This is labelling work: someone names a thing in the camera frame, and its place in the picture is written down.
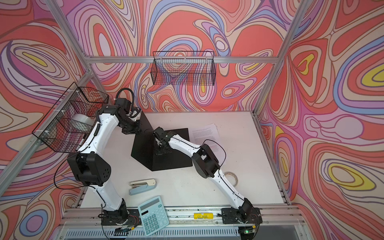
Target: metal extrusion bar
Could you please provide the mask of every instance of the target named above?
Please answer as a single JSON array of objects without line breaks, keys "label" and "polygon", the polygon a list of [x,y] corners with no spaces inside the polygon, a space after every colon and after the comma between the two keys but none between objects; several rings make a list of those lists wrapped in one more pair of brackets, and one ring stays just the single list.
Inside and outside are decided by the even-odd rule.
[{"label": "metal extrusion bar", "polygon": [[[260,208],[262,225],[305,225],[304,217],[298,206],[288,205],[254,205]],[[222,218],[217,214],[221,208],[228,206],[192,206],[192,207],[166,207],[166,214],[170,227],[217,227],[222,226]],[[88,228],[99,225],[101,220],[97,217],[101,208],[67,209],[63,214],[60,225],[73,228]],[[194,219],[194,213],[213,213],[213,219]],[[245,226],[247,224],[226,224],[225,226]]]},{"label": "metal extrusion bar", "polygon": [[261,90],[261,93],[257,99],[257,102],[255,104],[255,108],[253,109],[253,113],[256,113],[257,109],[260,107],[260,104],[263,103],[265,97],[267,96],[268,92],[270,91],[272,87],[272,83],[275,81],[278,71],[281,67],[281,65],[284,62],[284,57],[286,53],[288,52],[288,48],[291,45],[293,38],[300,27],[301,21],[303,20],[303,17],[311,4],[312,0],[302,0],[299,3],[299,7],[296,10],[296,14],[293,17],[292,23],[287,31],[287,35],[285,36],[283,40],[283,44],[281,45],[279,54],[278,54],[278,59],[276,64],[272,67],[268,78],[265,81],[265,84],[263,86],[263,89]]},{"label": "metal extrusion bar", "polygon": [[[88,71],[84,74],[78,81],[79,86],[84,86],[90,77],[90,72]],[[57,105],[56,109],[61,109],[64,104],[70,99],[73,92],[69,92],[65,98]],[[39,130],[44,130],[48,124],[55,118],[58,114],[58,111],[53,111],[49,117],[44,121],[40,126]],[[7,188],[11,185],[15,177],[23,169],[24,165],[28,160],[33,156],[35,151],[39,148],[42,142],[35,136],[31,136],[28,142],[22,147],[22,149],[16,154],[16,156],[11,160],[11,162],[4,168],[0,174],[0,196],[4,194]]]},{"label": "metal extrusion bar", "polygon": [[[184,59],[184,57],[164,57],[166,59]],[[205,59],[205,57],[193,57],[193,59]],[[88,63],[152,63],[153,57],[151,56],[87,56],[85,57]],[[215,63],[276,63],[278,60],[277,57],[214,57]]]},{"label": "metal extrusion bar", "polygon": [[72,47],[73,47],[73,49],[77,55],[77,58],[80,60],[80,62],[83,64],[83,66],[88,71],[91,72],[92,78],[93,78],[93,83],[95,84],[97,90],[106,93],[106,90],[105,90],[104,86],[101,84],[100,79],[98,78],[98,76],[93,71],[93,68],[91,67],[91,65],[85,59],[83,49],[81,48],[79,41],[75,37],[75,34],[73,33],[72,28],[69,25],[67,18],[65,17],[63,11],[61,10],[59,5],[57,4],[57,1],[56,0],[46,0],[46,4],[47,4],[48,8],[50,9],[53,17],[55,18],[57,24],[59,25],[59,27],[63,31],[64,37],[71,43],[71,45],[72,45]]},{"label": "metal extrusion bar", "polygon": [[265,136],[262,134],[262,128],[260,126],[260,123],[259,121],[257,120],[257,117],[256,116],[252,116],[253,118],[253,122],[255,124],[255,127],[256,127],[256,130],[259,134],[259,138],[263,144],[263,148],[264,148],[264,151],[265,151],[265,154],[266,154],[266,157],[269,161],[269,164],[271,166],[271,169],[272,169],[272,172],[273,172],[273,175],[275,176],[275,180],[276,180],[276,183],[278,185],[278,187],[280,188],[280,190],[283,192],[284,194],[284,197],[286,199],[286,202],[288,205],[291,205],[291,200],[285,190],[285,186],[283,184],[283,181],[281,180],[281,176],[280,174],[277,172],[277,166],[273,160],[273,154],[271,153],[270,149],[268,148],[268,143],[266,142],[266,139],[265,139]]}]

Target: light blue stapler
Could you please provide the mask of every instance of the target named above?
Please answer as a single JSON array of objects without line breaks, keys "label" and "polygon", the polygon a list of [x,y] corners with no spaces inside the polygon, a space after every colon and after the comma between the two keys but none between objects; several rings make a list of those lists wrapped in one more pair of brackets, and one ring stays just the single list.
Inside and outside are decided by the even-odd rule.
[{"label": "light blue stapler", "polygon": [[129,190],[129,194],[135,195],[154,189],[156,187],[156,181],[155,179],[147,179],[130,182],[129,185],[132,186],[132,189]]}]

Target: calculator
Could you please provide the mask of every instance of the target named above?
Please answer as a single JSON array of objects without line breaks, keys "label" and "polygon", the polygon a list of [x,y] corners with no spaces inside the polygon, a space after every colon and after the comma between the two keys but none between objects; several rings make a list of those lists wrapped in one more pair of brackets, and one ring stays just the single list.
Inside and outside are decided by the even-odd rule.
[{"label": "calculator", "polygon": [[166,210],[160,196],[154,197],[139,205],[141,223],[145,236],[149,236],[169,224]]}]

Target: black mounting plate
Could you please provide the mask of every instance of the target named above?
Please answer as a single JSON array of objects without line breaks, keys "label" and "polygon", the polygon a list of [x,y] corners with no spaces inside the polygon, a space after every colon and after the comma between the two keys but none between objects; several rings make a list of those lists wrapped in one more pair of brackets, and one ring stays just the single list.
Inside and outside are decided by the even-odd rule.
[{"label": "black mounting plate", "polygon": [[[223,219],[224,224],[239,224],[240,222],[237,221],[239,218],[238,209],[231,208],[222,208],[221,209],[221,215]],[[256,225],[259,225],[260,223],[263,223],[263,219],[260,213],[260,209],[257,207],[253,207],[251,212],[248,215],[248,218],[243,223],[254,223]]]},{"label": "black mounting plate", "polygon": [[[134,225],[136,222],[136,225],[141,225],[141,219],[140,219],[140,213],[138,209],[128,209],[129,215],[136,216],[139,220],[139,223],[137,223],[137,219],[135,217],[128,217],[128,221],[125,225]],[[116,222],[112,221],[108,217],[103,217],[101,220],[101,224],[103,226],[117,226]]]}]

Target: colorful swirl backdrop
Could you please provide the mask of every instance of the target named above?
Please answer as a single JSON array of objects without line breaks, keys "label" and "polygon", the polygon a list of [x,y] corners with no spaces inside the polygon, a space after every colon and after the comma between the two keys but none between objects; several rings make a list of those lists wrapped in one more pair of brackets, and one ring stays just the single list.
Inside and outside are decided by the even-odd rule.
[{"label": "colorful swirl backdrop", "polygon": [[[296,1],[65,2],[62,11],[89,56],[151,56],[204,51],[276,56]],[[134,89],[144,111],[253,110],[271,64],[218,64],[215,86],[153,86],[150,64],[94,64],[111,97]]]},{"label": "colorful swirl backdrop", "polygon": [[384,2],[315,0],[258,118],[315,239],[384,239]]},{"label": "colorful swirl backdrop", "polygon": [[[0,1],[0,172],[40,119],[83,74],[74,51],[42,0]],[[0,198],[0,239],[48,239],[79,191],[52,176],[65,159],[45,145]],[[76,185],[67,166],[60,185]]]}]

